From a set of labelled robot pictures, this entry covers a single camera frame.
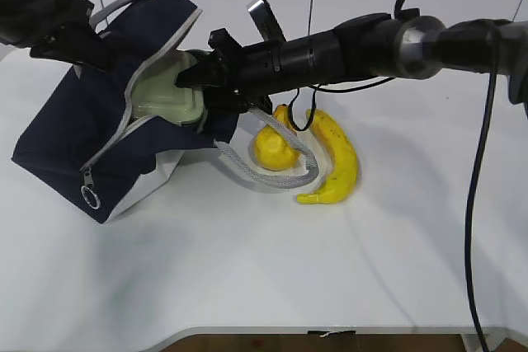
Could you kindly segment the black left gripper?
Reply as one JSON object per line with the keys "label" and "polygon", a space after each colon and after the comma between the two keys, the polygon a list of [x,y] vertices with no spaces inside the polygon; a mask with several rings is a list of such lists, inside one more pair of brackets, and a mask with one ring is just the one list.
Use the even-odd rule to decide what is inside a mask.
{"label": "black left gripper", "polygon": [[44,32],[31,45],[34,59],[51,59],[108,71],[114,66],[114,51],[94,31],[89,0],[55,0]]}

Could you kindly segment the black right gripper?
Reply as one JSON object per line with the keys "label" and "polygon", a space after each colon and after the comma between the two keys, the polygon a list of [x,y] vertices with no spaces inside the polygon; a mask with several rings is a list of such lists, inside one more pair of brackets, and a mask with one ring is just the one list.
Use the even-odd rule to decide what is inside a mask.
{"label": "black right gripper", "polygon": [[258,108],[271,115],[268,95],[280,87],[279,50],[284,43],[283,34],[273,34],[262,42],[242,46],[226,29],[212,31],[208,40],[212,53],[178,73],[176,85],[206,87],[204,105],[208,110],[244,114]]}

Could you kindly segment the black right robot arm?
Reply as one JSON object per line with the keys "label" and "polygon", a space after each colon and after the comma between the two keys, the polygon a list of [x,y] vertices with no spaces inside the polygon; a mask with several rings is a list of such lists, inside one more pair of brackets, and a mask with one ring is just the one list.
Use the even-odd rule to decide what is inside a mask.
{"label": "black right robot arm", "polygon": [[198,87],[211,106],[244,112],[262,98],[301,87],[362,82],[377,77],[424,80],[444,68],[496,73],[508,79],[508,98],[527,100],[527,24],[473,20],[447,27],[397,0],[392,13],[372,13],[328,31],[287,40],[267,0],[248,12],[262,41],[240,45],[212,31],[210,52],[177,76]]}

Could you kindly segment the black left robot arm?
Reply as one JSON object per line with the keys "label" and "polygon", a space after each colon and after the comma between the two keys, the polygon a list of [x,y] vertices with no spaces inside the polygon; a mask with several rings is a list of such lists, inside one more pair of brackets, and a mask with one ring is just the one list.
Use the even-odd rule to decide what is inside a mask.
{"label": "black left robot arm", "polygon": [[93,8],[89,0],[1,0],[1,43],[29,48],[35,59],[108,71],[116,55],[89,24]]}

